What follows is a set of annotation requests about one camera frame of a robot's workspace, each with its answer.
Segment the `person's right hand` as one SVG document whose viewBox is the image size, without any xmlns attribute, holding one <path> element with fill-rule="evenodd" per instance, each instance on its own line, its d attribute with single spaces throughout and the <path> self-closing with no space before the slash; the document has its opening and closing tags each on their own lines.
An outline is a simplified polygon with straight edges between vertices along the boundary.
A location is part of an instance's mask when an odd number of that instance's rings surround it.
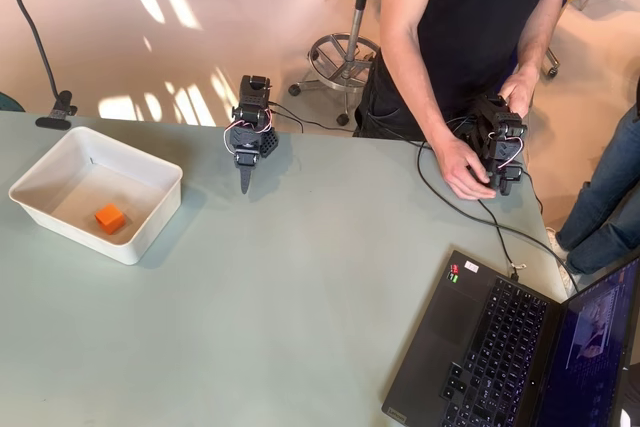
<svg viewBox="0 0 640 427">
<path fill-rule="evenodd" d="M 445 182 L 461 199 L 493 199 L 496 192 L 488 186 L 487 172 L 478 156 L 461 140 L 447 136 L 434 145 Z"/>
</svg>

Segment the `person's left hand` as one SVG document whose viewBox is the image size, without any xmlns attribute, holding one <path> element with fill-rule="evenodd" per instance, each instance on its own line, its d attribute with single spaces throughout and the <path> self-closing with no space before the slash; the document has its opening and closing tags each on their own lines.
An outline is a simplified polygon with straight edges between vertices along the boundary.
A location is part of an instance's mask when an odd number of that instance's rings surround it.
<svg viewBox="0 0 640 427">
<path fill-rule="evenodd" d="M 499 95 L 512 113 L 527 116 L 538 80 L 539 68 L 535 65 L 521 66 L 506 79 Z"/>
</svg>

